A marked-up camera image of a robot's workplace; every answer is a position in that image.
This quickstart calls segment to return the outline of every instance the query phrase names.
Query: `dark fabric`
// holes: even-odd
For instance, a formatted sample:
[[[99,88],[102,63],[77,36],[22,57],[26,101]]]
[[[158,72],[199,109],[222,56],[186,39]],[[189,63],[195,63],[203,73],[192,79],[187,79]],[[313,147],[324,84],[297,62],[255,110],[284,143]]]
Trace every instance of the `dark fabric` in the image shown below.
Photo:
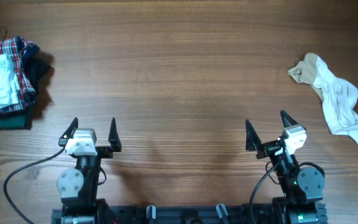
[[[12,39],[0,41],[0,55],[8,54],[14,65],[13,72],[19,82],[20,90],[17,92],[19,103],[6,106],[0,109],[0,116],[27,109],[35,102],[36,92],[24,73],[24,66],[28,60],[39,51],[33,42],[16,36]]]
[[[30,58],[26,61],[24,68],[25,74],[36,95],[39,93],[40,78],[45,75],[50,69],[50,65],[36,58]],[[35,104],[30,105],[26,110],[14,111],[7,115],[0,117],[0,129],[28,129],[30,128],[31,116],[34,112]]]

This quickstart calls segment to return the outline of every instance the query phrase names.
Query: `wooden table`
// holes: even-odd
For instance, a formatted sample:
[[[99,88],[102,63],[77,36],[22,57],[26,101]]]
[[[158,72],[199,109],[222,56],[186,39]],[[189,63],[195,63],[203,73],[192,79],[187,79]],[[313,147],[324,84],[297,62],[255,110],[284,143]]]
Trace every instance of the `wooden table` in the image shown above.
[[[329,222],[358,223],[358,146],[332,135],[316,93],[287,75],[314,52],[358,87],[358,2],[19,2],[0,4],[0,26],[53,55],[55,70],[32,129],[0,131],[0,223],[24,222],[4,179],[56,153],[75,116],[99,145],[117,119],[122,152],[103,161],[108,180],[98,190],[110,205],[247,203],[267,160],[245,152],[244,122],[271,141],[283,129],[280,110],[308,128],[296,154],[326,171]],[[74,165],[61,155],[31,167],[9,193],[31,220],[49,223],[61,207],[57,177]],[[267,180],[255,201],[280,195]]]

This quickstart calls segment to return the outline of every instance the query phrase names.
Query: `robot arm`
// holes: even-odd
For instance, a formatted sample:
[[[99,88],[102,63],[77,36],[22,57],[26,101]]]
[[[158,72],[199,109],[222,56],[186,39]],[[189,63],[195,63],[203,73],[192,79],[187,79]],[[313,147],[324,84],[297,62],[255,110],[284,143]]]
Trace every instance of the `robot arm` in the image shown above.
[[[59,145],[76,159],[74,169],[63,171],[58,178],[57,188],[62,195],[61,223],[113,223],[114,215],[104,199],[96,199],[101,159],[111,159],[113,152],[121,151],[116,120],[111,121],[110,146],[95,146],[96,134],[91,128],[78,128],[75,118],[62,134]]]
[[[278,223],[324,223],[326,216],[319,216],[317,204],[323,199],[324,170],[310,162],[298,163],[295,151],[305,143],[306,129],[285,111],[280,114],[284,124],[283,134],[277,140],[264,144],[250,121],[246,121],[246,149],[257,151],[258,159],[269,157],[276,167],[275,173],[284,194],[284,198],[273,199],[273,208],[277,210],[274,213],[282,214],[277,215],[280,219]]]

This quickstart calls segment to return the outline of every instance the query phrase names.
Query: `black cable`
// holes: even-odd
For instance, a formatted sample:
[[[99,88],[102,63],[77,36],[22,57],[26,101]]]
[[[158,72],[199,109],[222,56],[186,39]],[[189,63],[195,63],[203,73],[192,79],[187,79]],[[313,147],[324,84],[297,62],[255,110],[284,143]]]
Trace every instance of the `black cable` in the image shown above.
[[[98,186],[100,186],[100,185],[104,184],[104,183],[105,183],[105,181],[107,180],[106,173],[104,172],[104,170],[103,170],[103,168],[102,168],[102,167],[100,167],[100,171],[101,171],[101,172],[103,173],[103,175],[104,175],[104,181],[102,181],[102,182],[98,183]]]
[[[266,166],[265,166],[266,172],[267,172],[267,166],[271,163],[272,163],[272,161],[268,161],[268,163],[266,163]],[[270,174],[268,176],[270,177],[270,180],[272,180],[274,184],[280,185],[280,183],[277,183]]]
[[[281,164],[281,161],[284,160],[285,154],[287,153],[286,149],[283,149],[283,155],[281,156],[280,160],[272,167],[270,170],[267,171],[267,173],[259,180],[258,184],[255,186],[254,190],[252,191],[251,198],[249,199],[249,213],[251,216],[251,220],[254,224],[257,224],[255,221],[254,213],[253,213],[253,204],[254,204],[254,197],[256,195],[256,192],[258,191],[259,187],[262,185],[264,180],[278,167],[278,165]]]
[[[299,164],[299,167],[301,166],[311,166],[316,168],[318,171],[320,171],[320,173],[323,175],[323,177],[326,176],[326,173],[324,172],[323,168],[321,168],[319,165],[314,164],[312,162],[302,162],[301,164]]]
[[[32,167],[34,165],[37,165],[37,164],[40,164],[40,163],[43,163],[43,162],[46,162],[46,161],[49,161],[57,156],[59,156],[63,151],[65,150],[65,148],[63,148],[62,150],[58,151],[56,154],[54,154],[53,156],[50,156],[46,159],[42,159],[40,161],[37,161],[37,162],[33,162],[33,163],[30,163],[30,164],[27,164],[25,166],[22,166],[20,168],[18,168],[17,170],[13,171],[11,174],[8,175],[8,177],[6,177],[5,179],[5,182],[4,182],[4,194],[5,194],[5,197],[6,197],[6,200],[11,204],[12,208],[29,224],[34,224],[34,222],[32,222],[31,220],[29,220],[15,205],[15,203],[13,203],[12,199],[10,198],[9,194],[7,193],[7,183],[9,181],[9,179],[11,179],[13,177],[13,175],[17,174],[18,172],[26,169],[26,168],[29,168],[29,167]]]

